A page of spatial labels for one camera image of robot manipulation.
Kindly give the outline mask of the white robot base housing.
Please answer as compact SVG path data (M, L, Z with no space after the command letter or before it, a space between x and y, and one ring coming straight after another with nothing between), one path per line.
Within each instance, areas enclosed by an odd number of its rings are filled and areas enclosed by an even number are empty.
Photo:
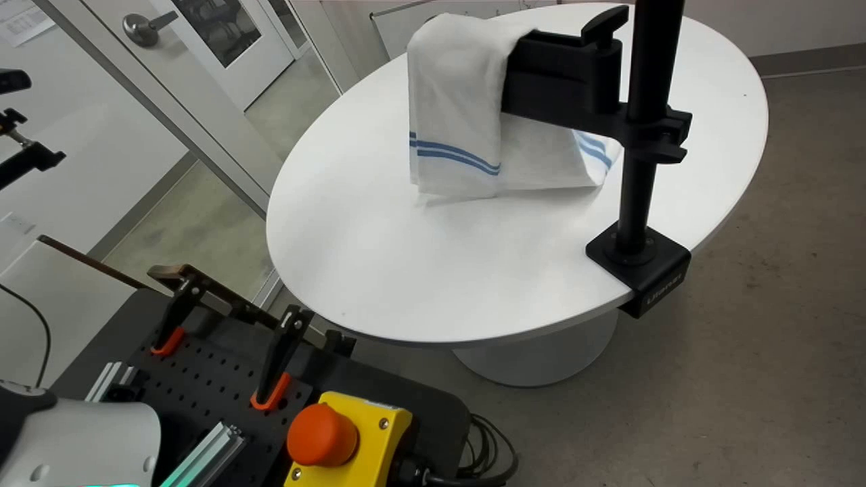
M152 487L159 443L152 406L0 384L0 487Z

